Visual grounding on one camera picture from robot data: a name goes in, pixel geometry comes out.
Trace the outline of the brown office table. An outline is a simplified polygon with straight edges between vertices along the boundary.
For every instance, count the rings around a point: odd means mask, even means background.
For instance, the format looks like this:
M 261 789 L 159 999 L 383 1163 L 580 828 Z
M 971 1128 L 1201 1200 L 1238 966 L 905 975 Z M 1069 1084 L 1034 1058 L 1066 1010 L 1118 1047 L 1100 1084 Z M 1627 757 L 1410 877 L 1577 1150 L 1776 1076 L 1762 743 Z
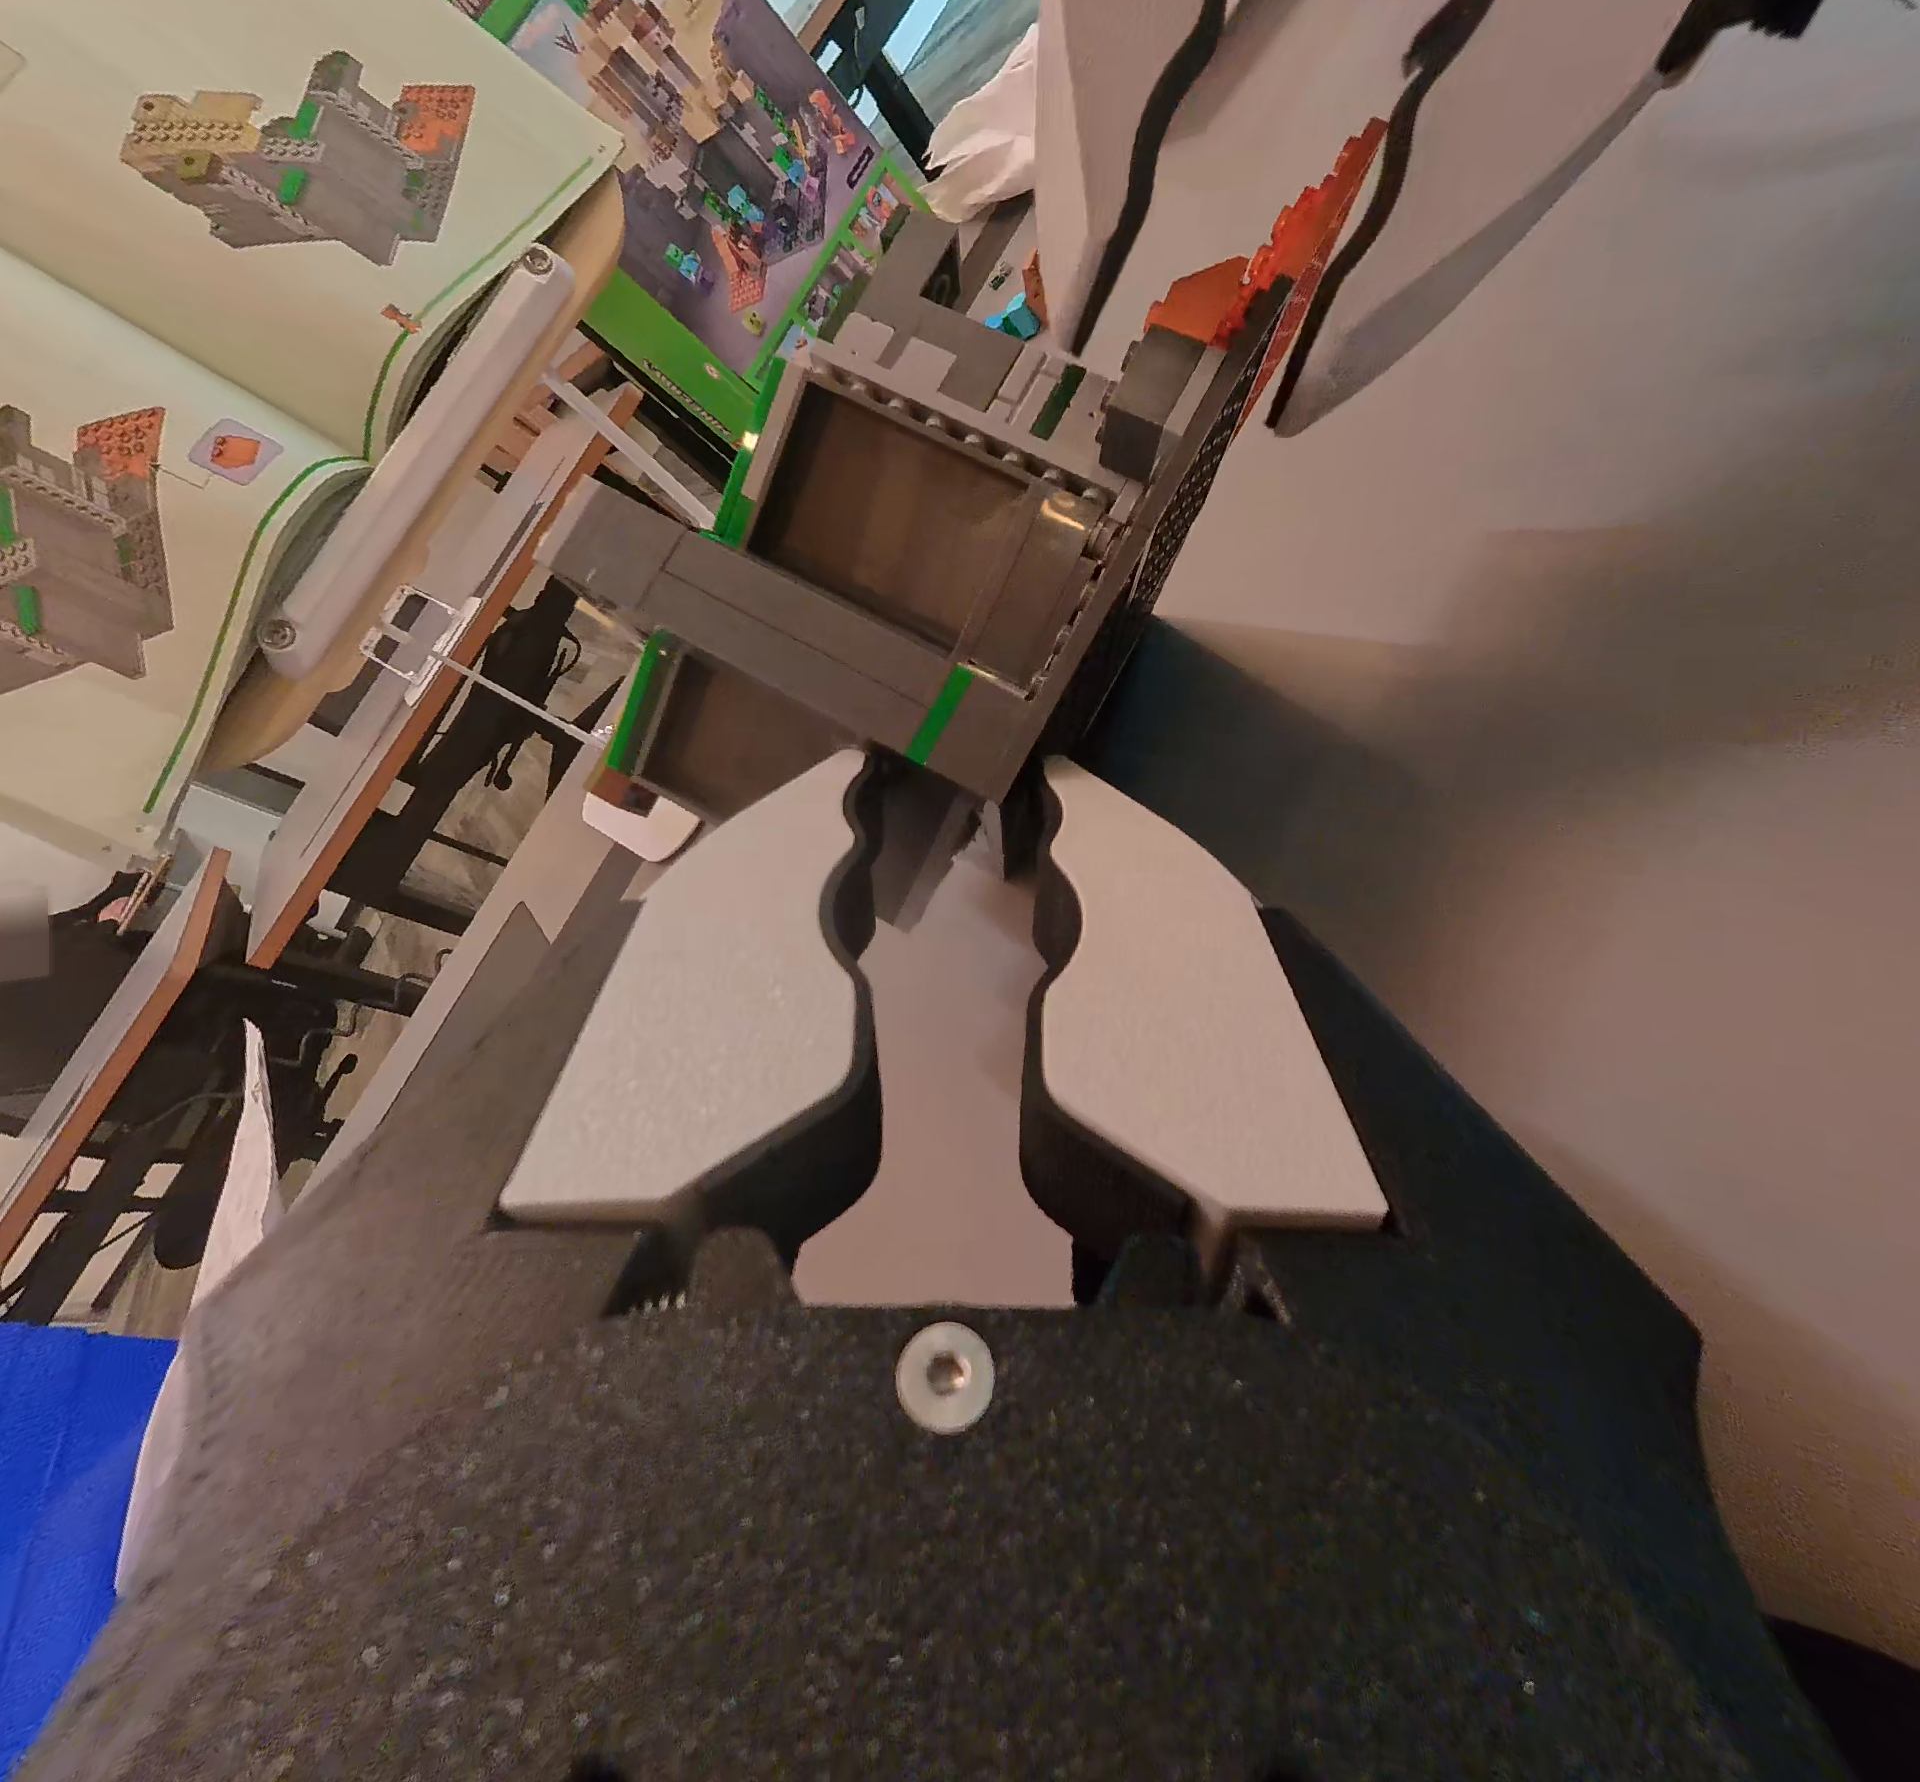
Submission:
M 236 892 L 229 882 L 229 865 L 229 849 L 212 849 L 203 858 L 193 882 L 151 935 L 126 980 L 27 1119 L 17 1139 L 27 1154 L 6 1190 L 4 1265 L 12 1263 L 12 1255 L 27 1239 L 39 1212 L 59 1190 L 131 1068 L 215 953 L 229 917 L 239 908 Z

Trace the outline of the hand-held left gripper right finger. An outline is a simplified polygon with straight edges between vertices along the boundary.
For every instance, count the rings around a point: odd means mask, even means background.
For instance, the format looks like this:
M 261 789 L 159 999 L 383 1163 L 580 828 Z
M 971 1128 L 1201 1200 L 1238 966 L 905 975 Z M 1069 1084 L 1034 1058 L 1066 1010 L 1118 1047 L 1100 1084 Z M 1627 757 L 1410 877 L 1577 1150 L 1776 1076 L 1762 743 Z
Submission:
M 1389 1198 L 1253 894 L 1099 778 L 1044 763 L 1022 1171 L 1075 1236 L 1376 1234 Z

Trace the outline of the toy brick set box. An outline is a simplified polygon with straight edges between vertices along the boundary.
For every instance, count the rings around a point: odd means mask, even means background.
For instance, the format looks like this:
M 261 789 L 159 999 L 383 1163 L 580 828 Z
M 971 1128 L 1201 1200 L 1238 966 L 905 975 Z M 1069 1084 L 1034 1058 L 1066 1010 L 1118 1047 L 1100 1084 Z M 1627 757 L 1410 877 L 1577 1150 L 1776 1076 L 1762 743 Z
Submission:
M 924 197 L 771 0 L 455 0 L 615 133 L 587 333 L 738 444 Z

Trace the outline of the black office chair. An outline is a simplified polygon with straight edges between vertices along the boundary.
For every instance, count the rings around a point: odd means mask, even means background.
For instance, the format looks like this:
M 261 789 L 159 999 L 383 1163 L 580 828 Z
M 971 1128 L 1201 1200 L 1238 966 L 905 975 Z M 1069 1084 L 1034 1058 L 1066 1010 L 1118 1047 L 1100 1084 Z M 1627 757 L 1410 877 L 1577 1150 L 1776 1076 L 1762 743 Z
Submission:
M 482 647 L 486 683 L 459 682 L 329 877 L 343 922 L 376 912 L 464 932 L 634 658 L 637 643 L 563 582 L 531 586 Z

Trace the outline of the white book stand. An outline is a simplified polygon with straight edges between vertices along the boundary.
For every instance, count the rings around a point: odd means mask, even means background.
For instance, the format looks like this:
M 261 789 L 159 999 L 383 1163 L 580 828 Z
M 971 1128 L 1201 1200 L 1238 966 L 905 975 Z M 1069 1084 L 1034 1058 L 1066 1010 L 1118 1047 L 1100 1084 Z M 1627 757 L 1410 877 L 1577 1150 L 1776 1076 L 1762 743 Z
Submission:
M 231 852 L 256 910 L 321 894 L 605 461 L 688 520 L 718 498 L 727 442 L 585 333 L 619 248 L 601 185 L 516 260 L 351 498 L 236 613 L 242 669 L 196 771 L 225 809 L 175 832 Z

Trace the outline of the crumpled white paper bag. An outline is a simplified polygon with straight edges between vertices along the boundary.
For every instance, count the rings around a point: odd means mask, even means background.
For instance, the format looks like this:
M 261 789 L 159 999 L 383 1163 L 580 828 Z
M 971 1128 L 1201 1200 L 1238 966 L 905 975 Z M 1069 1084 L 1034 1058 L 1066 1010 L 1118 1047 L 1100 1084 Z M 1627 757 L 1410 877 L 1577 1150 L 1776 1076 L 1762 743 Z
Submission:
M 1037 178 L 1039 36 L 1029 24 L 1000 69 L 933 129 L 924 204 L 961 226 L 1034 193 Z
M 214 1210 L 207 1244 L 191 1294 L 189 1316 L 221 1287 L 234 1269 L 276 1228 L 284 1216 L 284 1197 L 276 1171 L 273 1105 L 268 1050 L 261 1031 L 245 1023 L 245 1084 L 229 1172 Z M 187 1350 L 178 1345 L 149 1419 L 135 1467 L 131 1497 L 116 1561 L 114 1591 L 131 1596 L 141 1559 L 152 1552 L 165 1527 L 168 1483 L 175 1476 L 189 1422 Z

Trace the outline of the instruction booklet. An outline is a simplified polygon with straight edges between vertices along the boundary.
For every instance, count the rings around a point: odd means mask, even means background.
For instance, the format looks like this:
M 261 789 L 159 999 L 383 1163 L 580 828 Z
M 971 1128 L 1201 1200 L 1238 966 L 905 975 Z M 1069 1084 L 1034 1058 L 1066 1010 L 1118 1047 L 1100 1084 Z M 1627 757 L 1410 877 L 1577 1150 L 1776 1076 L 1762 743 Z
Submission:
M 615 133 L 449 0 L 4 0 L 4 820 L 168 832 L 236 613 Z

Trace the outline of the brown top office desk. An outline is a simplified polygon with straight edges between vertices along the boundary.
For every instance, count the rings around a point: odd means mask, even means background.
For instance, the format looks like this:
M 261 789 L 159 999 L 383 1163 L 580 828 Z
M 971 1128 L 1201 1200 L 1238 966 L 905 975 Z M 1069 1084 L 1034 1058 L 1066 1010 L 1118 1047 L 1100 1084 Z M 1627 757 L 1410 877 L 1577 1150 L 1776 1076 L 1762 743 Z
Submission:
M 459 528 L 449 550 L 428 557 L 419 586 L 400 599 L 400 621 L 385 604 L 373 607 L 365 628 L 372 652 L 354 654 L 372 667 L 372 686 L 326 738 L 261 856 L 246 954 L 253 968 L 272 968 L 287 950 L 461 691 L 541 721 L 541 705 L 525 691 L 500 693 L 478 675 L 478 658 L 532 578 L 541 537 L 577 487 L 633 437 L 640 409 L 633 379 L 606 381 L 594 395 L 570 381 L 547 390 L 554 409 L 545 430 L 503 488 L 482 491 L 478 521 Z

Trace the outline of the brick building model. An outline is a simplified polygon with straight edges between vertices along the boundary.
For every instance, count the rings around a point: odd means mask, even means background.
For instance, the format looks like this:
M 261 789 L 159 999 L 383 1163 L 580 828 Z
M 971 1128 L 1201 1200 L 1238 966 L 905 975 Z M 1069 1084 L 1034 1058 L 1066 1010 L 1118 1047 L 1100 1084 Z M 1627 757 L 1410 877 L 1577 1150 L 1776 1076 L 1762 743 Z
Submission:
M 661 865 L 842 750 L 878 756 L 878 912 L 1034 832 L 1034 763 L 1090 726 L 1371 178 L 1382 120 L 1281 210 L 1228 350 L 1143 328 L 1120 377 L 986 328 L 996 246 L 910 210 L 828 339 L 772 377 L 718 520 L 571 507 L 554 574 L 640 638 L 587 828 Z

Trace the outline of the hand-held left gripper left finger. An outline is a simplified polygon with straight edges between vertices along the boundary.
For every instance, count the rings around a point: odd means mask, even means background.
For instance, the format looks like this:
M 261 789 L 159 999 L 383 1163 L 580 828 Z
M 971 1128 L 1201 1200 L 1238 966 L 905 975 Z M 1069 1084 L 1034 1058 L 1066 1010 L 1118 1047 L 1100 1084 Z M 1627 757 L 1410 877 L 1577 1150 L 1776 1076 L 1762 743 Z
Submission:
M 510 1219 L 821 1232 L 868 1190 L 876 769 L 830 756 L 651 884 L 501 1190 Z

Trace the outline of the blue plastic bin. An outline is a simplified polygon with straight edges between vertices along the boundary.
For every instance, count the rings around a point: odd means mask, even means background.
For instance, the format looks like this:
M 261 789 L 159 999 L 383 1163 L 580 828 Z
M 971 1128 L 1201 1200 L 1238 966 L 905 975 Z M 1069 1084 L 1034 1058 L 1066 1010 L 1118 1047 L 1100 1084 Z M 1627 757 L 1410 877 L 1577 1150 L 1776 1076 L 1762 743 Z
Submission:
M 177 1345 L 3 1325 L 3 1774 L 116 1604 L 138 1451 Z

